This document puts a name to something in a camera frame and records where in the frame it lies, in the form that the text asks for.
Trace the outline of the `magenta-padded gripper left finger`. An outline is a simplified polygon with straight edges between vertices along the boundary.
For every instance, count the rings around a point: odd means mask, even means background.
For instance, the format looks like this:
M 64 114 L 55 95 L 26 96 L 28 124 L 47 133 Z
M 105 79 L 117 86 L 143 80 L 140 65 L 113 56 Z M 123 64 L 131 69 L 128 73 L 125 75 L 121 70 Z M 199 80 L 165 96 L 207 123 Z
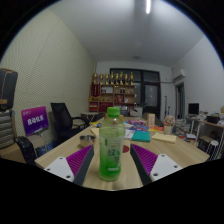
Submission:
M 81 186 L 94 156 L 94 147 L 87 146 L 72 155 L 58 157 L 45 171 Z

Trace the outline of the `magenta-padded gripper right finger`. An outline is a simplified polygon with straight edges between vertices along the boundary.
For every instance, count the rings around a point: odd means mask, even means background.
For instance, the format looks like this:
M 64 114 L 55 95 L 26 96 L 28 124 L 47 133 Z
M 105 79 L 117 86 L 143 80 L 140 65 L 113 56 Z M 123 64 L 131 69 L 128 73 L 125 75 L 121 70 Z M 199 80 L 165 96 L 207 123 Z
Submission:
M 130 153 L 143 185 L 147 185 L 182 169 L 168 155 L 156 155 L 138 145 L 132 144 L 130 146 Z

